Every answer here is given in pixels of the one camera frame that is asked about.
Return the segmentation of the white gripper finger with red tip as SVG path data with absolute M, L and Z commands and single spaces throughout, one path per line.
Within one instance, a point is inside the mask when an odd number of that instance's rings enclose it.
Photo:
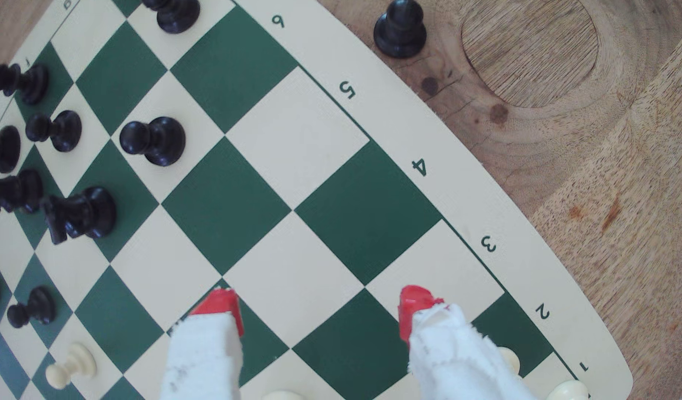
M 160 399 L 240 399 L 243 334 L 239 296 L 213 289 L 172 331 Z
M 399 295 L 399 335 L 422 399 L 535 399 L 499 347 L 460 305 L 409 285 Z

